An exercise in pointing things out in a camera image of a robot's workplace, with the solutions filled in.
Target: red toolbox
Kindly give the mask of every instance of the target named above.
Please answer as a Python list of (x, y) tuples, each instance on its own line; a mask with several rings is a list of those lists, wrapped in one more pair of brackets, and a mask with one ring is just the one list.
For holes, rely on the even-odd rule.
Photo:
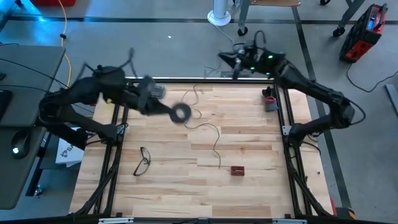
[[(35, 6), (60, 6), (58, 0), (30, 0)], [(76, 0), (61, 0), (63, 6), (74, 6)]]

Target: white stand base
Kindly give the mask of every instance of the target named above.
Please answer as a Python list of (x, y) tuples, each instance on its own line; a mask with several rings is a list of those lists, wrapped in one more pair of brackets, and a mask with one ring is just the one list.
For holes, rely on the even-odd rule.
[(213, 14), (213, 10), (211, 10), (208, 14), (207, 14), (207, 20), (209, 20), (209, 22), (213, 25), (216, 26), (225, 26), (226, 24), (229, 24), (229, 22), (231, 22), (231, 14), (226, 11), (225, 12), (225, 16), (224, 18), (218, 19), (214, 16)]

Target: black ring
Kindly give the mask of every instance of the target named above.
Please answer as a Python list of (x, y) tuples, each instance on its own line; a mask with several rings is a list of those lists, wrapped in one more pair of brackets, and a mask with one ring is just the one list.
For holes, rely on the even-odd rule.
[[(184, 113), (184, 117), (180, 118), (177, 115), (177, 110), (182, 110)], [(192, 115), (192, 111), (191, 111), (191, 107), (189, 107), (186, 103), (177, 103), (176, 105), (174, 105), (171, 109), (171, 112), (169, 113), (170, 115), (170, 119), (174, 122), (174, 123), (185, 123), (187, 122)]]

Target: wooden table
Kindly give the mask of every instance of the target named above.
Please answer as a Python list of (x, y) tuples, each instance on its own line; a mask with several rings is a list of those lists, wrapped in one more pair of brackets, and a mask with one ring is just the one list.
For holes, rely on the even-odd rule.
[[(187, 90), (184, 100), (195, 104), (193, 85), (166, 87), (166, 105), (181, 101)], [(202, 117), (197, 119), (199, 112), (194, 111), (194, 118), (187, 125), (211, 123), (218, 127), (221, 136), (215, 149), (221, 154), (220, 169), (218, 156), (212, 150), (217, 138), (214, 128), (190, 130), (173, 124), (168, 116), (146, 117), (130, 110), (112, 212), (123, 212), (126, 217), (171, 218), (282, 218), (285, 213), (294, 214), (278, 115), (276, 111), (264, 112), (263, 88), (264, 85), (197, 86), (198, 103), (192, 108), (200, 110)], [(306, 96), (294, 90), (289, 93), (295, 121), (309, 121)], [(110, 123), (113, 107), (100, 100), (94, 119)], [(142, 146), (149, 150), (152, 162), (144, 175), (134, 177), (132, 173), (142, 159)], [(71, 212), (78, 210), (97, 187), (104, 151), (101, 144), (86, 148)], [(301, 152), (308, 187), (331, 212), (319, 152), (304, 144)], [(231, 176), (231, 166), (244, 166), (246, 175)], [(298, 186), (297, 190), (304, 211)], [(105, 190), (103, 207), (107, 194)]]

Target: gray floor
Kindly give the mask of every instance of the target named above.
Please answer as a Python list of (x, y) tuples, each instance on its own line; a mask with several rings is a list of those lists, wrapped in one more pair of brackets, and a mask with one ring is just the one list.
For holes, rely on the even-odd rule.
[[(205, 19), (211, 9), (211, 0), (79, 0), (75, 7), (67, 9), (69, 17), (120, 17), (120, 18), (192, 18)], [(398, 20), (396, 0), (367, 0), (357, 19), (371, 3), (389, 3), (389, 20)], [(327, 6), (319, 6), (318, 0), (303, 0), (298, 8), (301, 19), (338, 20), (347, 5), (334, 0)], [(36, 9), (28, 3), (25, 9), (16, 9), (15, 16), (63, 17), (59, 8)], [(252, 6), (248, 19), (293, 19), (291, 8)], [(244, 37), (236, 34), (237, 24), (229, 24), (221, 30), (235, 42), (251, 40), (255, 31), (266, 32), (267, 46), (272, 50), (287, 52), (288, 58), (307, 75), (302, 49), (294, 24), (247, 24), (249, 33)], [(342, 91), (357, 102), (367, 113), (365, 122), (344, 130), (333, 131), (336, 150), (346, 181), (352, 206), (359, 219), (398, 223), (398, 161), (395, 134), (398, 117), (383, 88), (386, 83), (398, 85), (394, 77), (379, 85), (372, 93), (364, 93), (351, 86), (345, 77), (347, 64), (338, 60), (338, 52), (344, 37), (331, 38), (335, 25), (303, 25), (305, 39), (319, 83)], [(59, 45), (59, 33), (63, 22), (9, 21), (0, 33), (0, 41), (28, 45)], [(217, 67), (219, 50), (229, 50), (231, 42), (209, 23), (102, 23), (69, 22), (67, 54), (76, 74), (83, 62), (119, 65), (127, 57), (129, 47), (134, 47), (134, 63), (140, 75), (153, 77), (202, 77), (204, 66)], [(352, 66), (350, 75), (354, 82), (371, 88), (397, 69), (398, 26), (386, 26), (380, 42), (358, 63)], [(229, 68), (222, 64), (222, 70)], [(64, 61), (57, 78), (67, 80), (68, 67)], [(313, 100), (310, 100), (313, 118), (318, 116)], [(357, 111), (355, 119), (360, 119)], [(337, 206), (341, 203), (336, 188), (333, 169), (323, 138), (320, 138), (322, 161), (331, 197)], [(75, 174), (59, 175), (60, 171), (48, 172), (42, 179), (50, 186), (40, 199), (21, 197), (15, 210), (0, 212), (0, 220), (45, 217), (67, 213), (73, 192)], [(18, 211), (24, 215), (17, 216)]]

